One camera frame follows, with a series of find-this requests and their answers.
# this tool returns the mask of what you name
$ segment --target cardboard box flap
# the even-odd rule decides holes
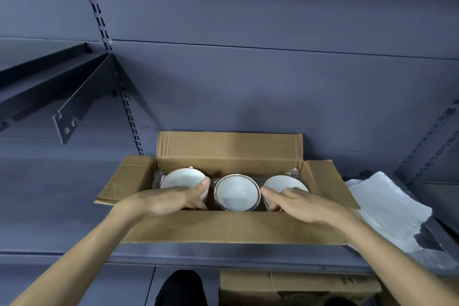
[[[301,168],[301,178],[312,193],[334,200],[349,208],[360,209],[332,160],[304,161]]]
[[[126,156],[94,202],[114,205],[134,193],[151,188],[154,170],[156,170],[154,158],[140,155]]]
[[[220,272],[220,288],[231,291],[381,292],[376,276],[229,270]]]
[[[144,219],[123,243],[212,242],[344,245],[346,239],[320,224],[301,222],[284,212],[180,210]]]
[[[193,166],[208,175],[283,174],[301,168],[301,134],[181,132],[158,135],[158,168]]]

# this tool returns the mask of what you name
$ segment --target white bowl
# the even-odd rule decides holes
[[[215,202],[224,210],[254,210],[260,203],[257,183],[243,174],[230,174],[215,185]]]
[[[267,181],[265,181],[263,185],[265,187],[269,187],[273,189],[274,191],[277,191],[278,193],[280,193],[286,187],[298,187],[301,190],[309,191],[306,185],[304,185],[301,181],[291,176],[288,176],[288,175],[272,176]],[[269,205],[271,204],[271,201],[264,196],[263,196],[263,200],[264,200],[264,204],[266,205],[266,209],[270,210]]]
[[[181,168],[166,175],[161,182],[160,188],[187,186],[188,189],[191,189],[197,186],[205,177],[204,173],[195,168]],[[200,196],[203,201],[207,198],[208,192],[209,190],[206,190],[205,193]]]

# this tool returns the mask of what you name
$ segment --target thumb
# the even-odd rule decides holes
[[[197,186],[187,191],[187,197],[189,199],[194,199],[196,197],[199,197],[203,193],[205,193],[205,191],[208,190],[209,187],[210,187],[210,179],[208,176],[206,176]]]
[[[266,197],[268,200],[270,200],[271,202],[274,202],[275,204],[279,205],[279,206],[283,206],[285,204],[285,196],[274,191],[273,189],[269,188],[269,187],[266,187],[266,186],[262,186],[261,187],[261,193],[263,194],[264,197]]]

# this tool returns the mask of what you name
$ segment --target cardboard box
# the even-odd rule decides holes
[[[332,297],[361,304],[381,292],[376,276],[221,270],[219,305],[323,305]]]
[[[95,202],[114,205],[151,188],[158,169],[193,166],[210,177],[232,173],[270,177],[297,168],[312,193],[359,208],[333,162],[303,161],[302,151],[302,136],[295,134],[161,132],[157,158],[127,156]],[[132,228],[123,242],[346,244],[333,229],[301,222],[284,212],[267,212],[262,202],[257,211],[222,211],[215,205],[213,193],[209,195],[207,211],[181,210],[147,218]]]

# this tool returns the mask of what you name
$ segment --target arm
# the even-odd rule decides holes
[[[106,259],[137,222],[183,207],[205,209],[199,196],[209,178],[192,189],[146,190],[118,202],[108,216],[54,265],[46,270],[11,305],[77,305]]]
[[[449,286],[344,206],[299,189],[277,193],[262,187],[262,193],[273,209],[281,206],[299,220],[326,224],[341,233],[401,306],[459,305],[459,297]]]

